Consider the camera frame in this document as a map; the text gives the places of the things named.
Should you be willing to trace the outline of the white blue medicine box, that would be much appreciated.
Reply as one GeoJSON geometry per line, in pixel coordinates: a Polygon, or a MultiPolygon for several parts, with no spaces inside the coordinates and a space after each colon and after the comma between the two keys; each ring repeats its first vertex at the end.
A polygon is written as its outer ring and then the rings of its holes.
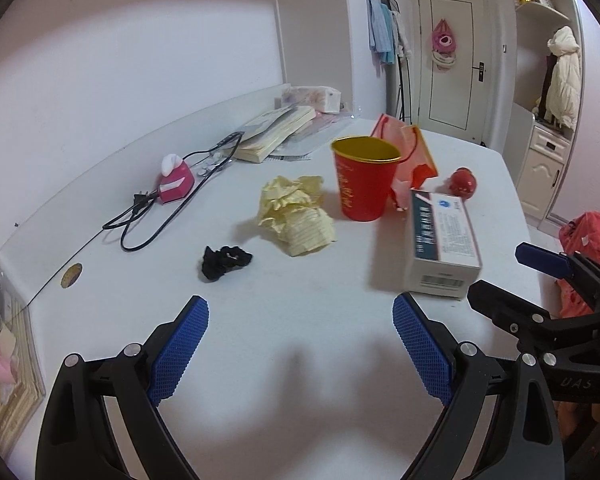
{"type": "Polygon", "coordinates": [[[462,199],[413,190],[407,211],[405,289],[463,299],[481,270],[475,233],[462,199]]]}

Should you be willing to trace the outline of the red paper cup gold rim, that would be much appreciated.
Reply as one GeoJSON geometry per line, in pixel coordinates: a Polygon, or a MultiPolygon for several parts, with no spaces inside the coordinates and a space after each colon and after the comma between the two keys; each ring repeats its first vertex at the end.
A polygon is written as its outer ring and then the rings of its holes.
{"type": "Polygon", "coordinates": [[[385,211],[401,152],[373,136],[347,136],[330,144],[342,212],[351,220],[369,222],[385,211]]]}

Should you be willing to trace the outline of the yellow lined paper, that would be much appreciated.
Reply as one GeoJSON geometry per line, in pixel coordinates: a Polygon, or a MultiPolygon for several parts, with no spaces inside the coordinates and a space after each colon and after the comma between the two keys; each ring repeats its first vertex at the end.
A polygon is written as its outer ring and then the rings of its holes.
{"type": "Polygon", "coordinates": [[[334,220],[322,207],[324,179],[278,176],[260,192],[258,226],[272,232],[298,257],[317,252],[336,240],[334,220]]]}

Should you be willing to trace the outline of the white wardrobe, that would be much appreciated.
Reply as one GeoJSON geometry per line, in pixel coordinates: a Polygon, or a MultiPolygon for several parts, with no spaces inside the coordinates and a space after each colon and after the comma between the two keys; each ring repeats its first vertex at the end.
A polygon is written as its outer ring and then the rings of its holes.
{"type": "Polygon", "coordinates": [[[600,212],[600,24],[583,0],[574,2],[583,41],[583,86],[567,170],[547,217],[558,226],[587,211],[600,212]]]}

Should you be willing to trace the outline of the cream small cabinet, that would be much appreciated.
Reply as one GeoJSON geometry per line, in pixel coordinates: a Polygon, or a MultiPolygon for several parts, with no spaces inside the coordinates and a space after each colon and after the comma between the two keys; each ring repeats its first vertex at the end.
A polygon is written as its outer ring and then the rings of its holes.
{"type": "Polygon", "coordinates": [[[564,173],[571,141],[562,133],[537,122],[517,180],[517,194],[524,213],[542,220],[550,208],[564,173]]]}

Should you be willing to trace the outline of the red apple shaped object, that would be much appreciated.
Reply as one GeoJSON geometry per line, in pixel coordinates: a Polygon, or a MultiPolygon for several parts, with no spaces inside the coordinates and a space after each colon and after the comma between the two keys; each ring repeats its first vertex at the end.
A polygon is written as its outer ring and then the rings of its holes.
{"type": "Polygon", "coordinates": [[[457,168],[449,178],[449,191],[462,200],[469,200],[477,191],[477,179],[466,167],[457,168]]]}

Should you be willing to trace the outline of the cream puffer jacket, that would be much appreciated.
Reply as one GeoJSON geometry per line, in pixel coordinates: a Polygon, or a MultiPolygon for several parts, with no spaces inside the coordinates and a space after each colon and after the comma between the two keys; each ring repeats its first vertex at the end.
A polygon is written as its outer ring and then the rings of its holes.
{"type": "Polygon", "coordinates": [[[558,29],[547,41],[547,47],[556,63],[546,94],[546,108],[558,124],[574,131],[580,110],[581,48],[570,26],[558,29]]]}

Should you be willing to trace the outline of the white room door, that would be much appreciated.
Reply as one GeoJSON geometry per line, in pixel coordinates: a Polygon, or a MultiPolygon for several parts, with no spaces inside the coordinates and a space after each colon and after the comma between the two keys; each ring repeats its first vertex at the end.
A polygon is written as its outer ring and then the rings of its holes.
{"type": "Polygon", "coordinates": [[[488,114],[483,0],[418,0],[419,125],[479,144],[488,114]]]}

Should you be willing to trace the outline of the black hair scrunchie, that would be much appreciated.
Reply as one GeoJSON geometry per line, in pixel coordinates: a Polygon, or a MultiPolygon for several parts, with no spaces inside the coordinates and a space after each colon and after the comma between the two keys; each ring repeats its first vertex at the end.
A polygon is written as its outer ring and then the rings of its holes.
{"type": "Polygon", "coordinates": [[[252,261],[253,255],[238,246],[223,246],[213,250],[204,248],[201,273],[209,282],[219,281],[227,272],[242,269],[252,261]]]}

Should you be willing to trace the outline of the pink bag on door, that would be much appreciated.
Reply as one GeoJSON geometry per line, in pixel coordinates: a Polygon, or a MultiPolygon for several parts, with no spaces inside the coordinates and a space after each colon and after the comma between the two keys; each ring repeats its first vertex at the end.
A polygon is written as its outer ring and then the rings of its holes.
{"type": "Polygon", "coordinates": [[[438,21],[431,34],[431,57],[439,70],[449,70],[456,62],[456,41],[444,18],[438,21]]]}

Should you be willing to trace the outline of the standing mirror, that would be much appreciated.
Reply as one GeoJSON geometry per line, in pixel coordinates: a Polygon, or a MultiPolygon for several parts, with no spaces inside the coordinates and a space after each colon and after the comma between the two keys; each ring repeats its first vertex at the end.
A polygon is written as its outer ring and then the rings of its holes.
{"type": "Polygon", "coordinates": [[[413,121],[411,57],[413,54],[407,27],[398,0],[384,0],[390,11],[393,36],[393,63],[385,66],[386,112],[401,122],[413,121]]]}

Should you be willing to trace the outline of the pink white charger plug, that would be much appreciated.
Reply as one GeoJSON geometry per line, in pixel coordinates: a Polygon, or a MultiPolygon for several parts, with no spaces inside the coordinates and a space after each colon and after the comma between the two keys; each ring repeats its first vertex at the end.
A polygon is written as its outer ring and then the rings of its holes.
{"type": "Polygon", "coordinates": [[[177,154],[163,157],[158,184],[160,200],[166,204],[182,200],[193,189],[195,178],[186,161],[177,154]]]}

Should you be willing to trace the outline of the tissue pack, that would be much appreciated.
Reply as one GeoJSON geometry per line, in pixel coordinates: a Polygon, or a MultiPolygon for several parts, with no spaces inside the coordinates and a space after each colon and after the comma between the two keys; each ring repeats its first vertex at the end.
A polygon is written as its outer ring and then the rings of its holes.
{"type": "Polygon", "coordinates": [[[283,91],[283,101],[310,106],[323,114],[338,114],[341,110],[341,92],[327,86],[289,87],[283,91]]]}

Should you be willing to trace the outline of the hanging blue clothes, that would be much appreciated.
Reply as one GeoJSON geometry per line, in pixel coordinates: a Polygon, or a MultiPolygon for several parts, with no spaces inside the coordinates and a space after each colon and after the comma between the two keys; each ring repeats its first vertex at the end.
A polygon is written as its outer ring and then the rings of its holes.
{"type": "Polygon", "coordinates": [[[412,54],[398,0],[366,0],[368,44],[381,64],[396,65],[412,54]]]}

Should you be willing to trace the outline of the open white book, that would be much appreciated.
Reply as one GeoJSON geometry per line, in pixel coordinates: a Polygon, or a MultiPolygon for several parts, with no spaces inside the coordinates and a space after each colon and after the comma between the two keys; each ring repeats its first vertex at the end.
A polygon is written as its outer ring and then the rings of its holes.
{"type": "Polygon", "coordinates": [[[268,155],[315,118],[312,106],[289,105],[269,110],[239,128],[242,132],[234,156],[243,162],[260,164],[268,155]]]}

